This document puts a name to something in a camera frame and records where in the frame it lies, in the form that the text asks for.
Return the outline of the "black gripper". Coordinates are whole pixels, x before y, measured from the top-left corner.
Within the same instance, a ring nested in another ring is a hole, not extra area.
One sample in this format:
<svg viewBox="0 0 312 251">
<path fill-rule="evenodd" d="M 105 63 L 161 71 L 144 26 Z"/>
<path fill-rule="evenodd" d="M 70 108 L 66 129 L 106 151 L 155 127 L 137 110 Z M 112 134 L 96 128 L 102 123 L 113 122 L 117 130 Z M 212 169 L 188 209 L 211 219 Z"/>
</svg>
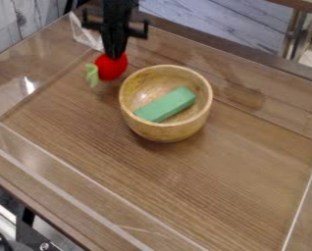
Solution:
<svg viewBox="0 0 312 251">
<path fill-rule="evenodd" d="M 102 0 L 102 17 L 101 22 L 90 20 L 92 10 L 84 10 L 82 27 L 102 32 L 102 44 L 106 55 L 114 59 L 120 58 L 126 51 L 129 37 L 143 39 L 149 38 L 151 23 L 148 20 L 141 21 L 143 29 L 131 27 L 133 10 L 140 6 L 139 0 Z M 116 29 L 113 43 L 112 29 Z"/>
</svg>

